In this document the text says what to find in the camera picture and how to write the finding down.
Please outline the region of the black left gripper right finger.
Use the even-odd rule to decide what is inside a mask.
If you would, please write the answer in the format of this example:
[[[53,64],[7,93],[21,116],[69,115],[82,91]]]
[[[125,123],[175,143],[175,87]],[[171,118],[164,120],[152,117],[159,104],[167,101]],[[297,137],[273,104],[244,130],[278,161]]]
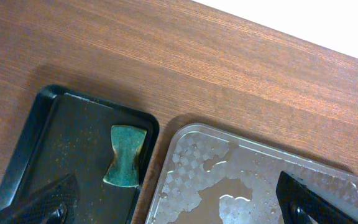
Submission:
[[[284,171],[276,196],[284,224],[357,223],[358,208]]]

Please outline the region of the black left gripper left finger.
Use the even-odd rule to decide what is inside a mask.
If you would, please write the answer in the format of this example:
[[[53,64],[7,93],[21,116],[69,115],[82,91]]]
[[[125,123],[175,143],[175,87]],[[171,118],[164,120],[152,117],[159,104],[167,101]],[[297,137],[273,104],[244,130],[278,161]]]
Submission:
[[[0,224],[71,224],[79,200],[77,179],[74,174],[67,174],[2,209]]]

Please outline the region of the yellow green sponge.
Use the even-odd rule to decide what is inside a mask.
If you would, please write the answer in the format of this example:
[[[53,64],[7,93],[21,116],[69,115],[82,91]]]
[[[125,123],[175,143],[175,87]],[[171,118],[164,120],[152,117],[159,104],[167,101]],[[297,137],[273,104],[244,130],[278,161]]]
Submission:
[[[147,131],[134,126],[111,126],[113,159],[103,182],[116,187],[131,188],[139,185],[139,155]]]

